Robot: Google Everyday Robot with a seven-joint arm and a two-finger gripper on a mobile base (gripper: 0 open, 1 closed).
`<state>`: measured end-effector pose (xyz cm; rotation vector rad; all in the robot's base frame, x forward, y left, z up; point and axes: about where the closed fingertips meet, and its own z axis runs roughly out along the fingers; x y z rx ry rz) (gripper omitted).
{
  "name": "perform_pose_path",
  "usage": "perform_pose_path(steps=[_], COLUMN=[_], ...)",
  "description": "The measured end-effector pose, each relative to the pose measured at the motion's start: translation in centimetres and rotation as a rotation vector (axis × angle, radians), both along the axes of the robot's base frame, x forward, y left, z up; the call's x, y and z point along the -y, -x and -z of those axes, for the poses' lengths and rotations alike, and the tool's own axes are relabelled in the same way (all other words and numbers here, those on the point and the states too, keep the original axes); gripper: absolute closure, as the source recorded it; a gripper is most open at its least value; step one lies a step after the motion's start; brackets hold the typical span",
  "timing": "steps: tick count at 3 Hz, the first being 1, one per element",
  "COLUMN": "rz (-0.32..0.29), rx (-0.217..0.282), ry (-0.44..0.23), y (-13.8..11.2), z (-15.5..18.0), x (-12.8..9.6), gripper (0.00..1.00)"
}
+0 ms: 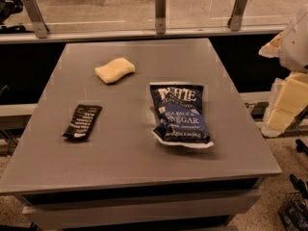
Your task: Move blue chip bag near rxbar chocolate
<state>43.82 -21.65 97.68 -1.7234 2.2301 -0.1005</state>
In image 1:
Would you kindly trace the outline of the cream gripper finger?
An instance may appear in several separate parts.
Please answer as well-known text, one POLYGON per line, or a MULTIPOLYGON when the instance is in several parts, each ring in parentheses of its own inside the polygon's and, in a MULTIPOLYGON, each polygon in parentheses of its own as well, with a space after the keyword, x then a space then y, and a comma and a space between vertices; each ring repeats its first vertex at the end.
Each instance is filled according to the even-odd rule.
POLYGON ((283 33, 280 32, 271 41, 263 45, 259 50, 259 55, 266 58, 278 58, 282 36, 283 33))
POLYGON ((276 78, 263 116, 262 134, 269 138, 280 136, 307 106, 307 73, 291 72, 285 79, 276 78))

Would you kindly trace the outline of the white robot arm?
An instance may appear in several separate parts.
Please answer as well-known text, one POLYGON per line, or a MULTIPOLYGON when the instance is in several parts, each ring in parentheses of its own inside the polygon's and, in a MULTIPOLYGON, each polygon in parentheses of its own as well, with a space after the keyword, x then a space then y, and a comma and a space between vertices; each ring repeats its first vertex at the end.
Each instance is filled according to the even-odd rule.
POLYGON ((290 70, 285 79, 276 78, 269 93, 261 132, 275 138, 295 124, 308 106, 308 5, 304 5, 286 28, 259 50, 266 58, 277 58, 290 70))

